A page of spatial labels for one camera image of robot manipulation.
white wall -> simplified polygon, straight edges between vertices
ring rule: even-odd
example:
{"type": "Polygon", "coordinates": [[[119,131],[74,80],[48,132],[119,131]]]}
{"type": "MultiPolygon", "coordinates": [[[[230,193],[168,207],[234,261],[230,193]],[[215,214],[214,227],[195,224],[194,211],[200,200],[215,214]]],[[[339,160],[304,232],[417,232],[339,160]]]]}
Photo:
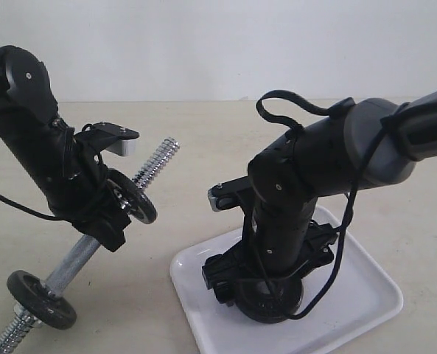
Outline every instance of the white wall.
{"type": "Polygon", "coordinates": [[[0,45],[59,100],[419,96],[437,89],[437,1],[0,0],[0,45]]]}

white tray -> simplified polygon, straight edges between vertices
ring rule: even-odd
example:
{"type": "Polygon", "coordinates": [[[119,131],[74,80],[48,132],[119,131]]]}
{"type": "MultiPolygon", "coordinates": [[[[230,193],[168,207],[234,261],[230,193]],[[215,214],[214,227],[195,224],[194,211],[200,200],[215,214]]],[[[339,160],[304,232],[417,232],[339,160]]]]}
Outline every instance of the white tray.
{"type": "MultiPolygon", "coordinates": [[[[318,206],[319,223],[340,222],[318,206]]],[[[338,278],[326,296],[301,320],[260,324],[236,306],[221,305],[201,274],[205,260],[234,245],[241,230],[179,252],[170,274],[201,354],[328,353],[394,317],[403,307],[395,282],[348,233],[338,278]]],[[[305,307],[328,279],[332,264],[304,278],[305,307]]]]}

plastic tray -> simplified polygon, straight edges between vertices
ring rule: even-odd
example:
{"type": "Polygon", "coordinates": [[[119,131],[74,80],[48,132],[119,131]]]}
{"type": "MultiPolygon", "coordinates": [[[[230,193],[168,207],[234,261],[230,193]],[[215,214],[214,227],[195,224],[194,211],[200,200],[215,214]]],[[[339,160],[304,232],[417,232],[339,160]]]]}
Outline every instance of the plastic tray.
{"type": "MultiPolygon", "coordinates": [[[[319,223],[340,224],[321,206],[313,217],[319,223]]],[[[236,306],[219,304],[201,274],[206,258],[227,250],[240,235],[238,229],[185,249],[171,264],[171,278],[201,354],[328,353],[402,309],[399,287],[348,233],[338,278],[309,315],[269,325],[252,321],[236,306]]],[[[321,289],[331,269],[327,265],[304,278],[303,307],[321,289]]]]}

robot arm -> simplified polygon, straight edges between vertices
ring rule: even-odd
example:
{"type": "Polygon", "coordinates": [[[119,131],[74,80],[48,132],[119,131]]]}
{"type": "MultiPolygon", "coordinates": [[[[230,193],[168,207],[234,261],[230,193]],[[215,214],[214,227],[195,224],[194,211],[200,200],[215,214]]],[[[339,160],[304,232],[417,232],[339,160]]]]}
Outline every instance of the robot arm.
{"type": "MultiPolygon", "coordinates": [[[[286,91],[273,93],[263,98],[291,97],[286,91]]],[[[204,280],[219,302],[235,303],[259,322],[288,319],[283,312],[298,309],[301,279],[334,260],[328,245],[342,229],[312,221],[316,202],[352,190],[376,138],[381,140],[357,180],[358,190],[401,183],[417,162],[437,156],[437,92],[404,105],[347,99],[327,110],[301,106],[328,117],[303,128],[269,114],[260,100],[258,112],[290,130],[249,162],[246,177],[209,191],[215,211],[240,206],[245,222],[241,241],[206,261],[204,280]],[[279,294],[279,305],[262,269],[279,294]]]]}
{"type": "Polygon", "coordinates": [[[138,133],[110,123],[74,128],[59,116],[48,72],[30,52],[0,47],[0,137],[46,196],[60,220],[110,251],[124,242],[128,213],[152,223],[144,193],[102,162],[101,151],[126,156],[138,133]]]}

table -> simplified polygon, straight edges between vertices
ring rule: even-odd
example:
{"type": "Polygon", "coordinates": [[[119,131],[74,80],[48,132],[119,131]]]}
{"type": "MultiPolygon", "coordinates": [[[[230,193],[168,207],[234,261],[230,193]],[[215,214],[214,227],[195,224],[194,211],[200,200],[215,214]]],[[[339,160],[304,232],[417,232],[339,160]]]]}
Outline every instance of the table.
{"type": "MultiPolygon", "coordinates": [[[[315,101],[327,106],[334,100],[315,101]]],[[[304,125],[317,117],[286,103],[270,105],[304,125]]],[[[245,175],[246,165],[284,127],[262,120],[250,101],[222,103],[63,103],[77,130],[114,122],[140,132],[134,156],[104,153],[109,167],[133,175],[167,136],[181,149],[147,194],[158,210],[152,225],[134,221],[117,252],[100,249],[65,292],[78,314],[67,331],[33,330],[16,353],[196,354],[197,347],[169,265],[182,249],[240,227],[241,212],[213,213],[208,188],[245,175]]],[[[49,212],[43,195],[0,140],[0,193],[49,212]]],[[[346,199],[320,204],[341,217],[346,199]]],[[[403,184],[361,192],[352,234],[394,278],[405,307],[394,319],[336,353],[437,353],[437,158],[420,163],[403,184]]],[[[5,282],[23,269],[45,277],[76,243],[67,223],[25,215],[0,203],[0,331],[13,317],[5,282]]]]}

